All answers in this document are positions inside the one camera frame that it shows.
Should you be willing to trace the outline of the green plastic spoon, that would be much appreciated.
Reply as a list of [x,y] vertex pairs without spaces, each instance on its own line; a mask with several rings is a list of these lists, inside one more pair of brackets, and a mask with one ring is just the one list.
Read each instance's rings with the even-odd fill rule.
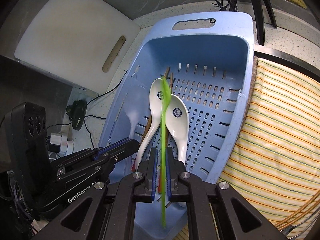
[[167,83],[167,79],[162,77],[161,80],[161,89],[163,92],[162,99],[162,108],[161,108],[161,174],[159,185],[161,187],[161,225],[163,228],[166,227],[166,218],[165,218],[165,189],[166,189],[166,111],[167,107],[170,104],[171,100],[171,92],[169,84]]

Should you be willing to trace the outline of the white power plug adapter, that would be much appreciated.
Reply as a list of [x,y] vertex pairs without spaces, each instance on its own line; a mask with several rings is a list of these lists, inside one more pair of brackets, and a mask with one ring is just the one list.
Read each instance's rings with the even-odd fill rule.
[[68,140],[68,136],[65,134],[51,133],[48,139],[48,151],[64,155],[72,154],[74,141]]

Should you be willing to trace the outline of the white ceramic spoon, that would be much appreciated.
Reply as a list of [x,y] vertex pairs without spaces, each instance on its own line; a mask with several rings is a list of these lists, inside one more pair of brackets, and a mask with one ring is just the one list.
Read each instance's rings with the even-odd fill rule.
[[165,124],[176,143],[177,160],[185,165],[189,133],[189,114],[184,102],[174,94],[171,96],[171,101],[165,114]]
[[151,125],[137,152],[135,164],[133,166],[135,168],[135,171],[138,171],[138,166],[142,161],[142,157],[146,150],[146,147],[148,146],[149,142],[157,132],[159,125],[161,124],[161,108],[163,99],[161,80],[162,78],[155,79],[150,88],[149,105],[151,111]]

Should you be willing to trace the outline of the striped yellow dish cloth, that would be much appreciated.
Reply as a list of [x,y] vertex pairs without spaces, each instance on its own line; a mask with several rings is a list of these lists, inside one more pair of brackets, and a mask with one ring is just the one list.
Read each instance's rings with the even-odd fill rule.
[[[272,224],[319,198],[319,83],[259,59],[246,119],[221,173]],[[306,239],[315,211],[291,224]]]

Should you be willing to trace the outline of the blue plastic drain basket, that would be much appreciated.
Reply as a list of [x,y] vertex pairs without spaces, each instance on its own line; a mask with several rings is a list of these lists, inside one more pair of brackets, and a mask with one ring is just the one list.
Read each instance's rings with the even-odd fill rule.
[[108,112],[99,146],[140,141],[150,116],[149,91],[166,70],[189,113],[185,168],[216,183],[237,141],[252,81],[253,20],[243,12],[165,18],[150,30]]

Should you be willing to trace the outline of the white cutting board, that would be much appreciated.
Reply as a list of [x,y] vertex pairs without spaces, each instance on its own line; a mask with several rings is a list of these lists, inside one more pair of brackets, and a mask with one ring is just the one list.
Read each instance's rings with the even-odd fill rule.
[[139,25],[102,0],[49,0],[14,56],[101,94],[139,31]]

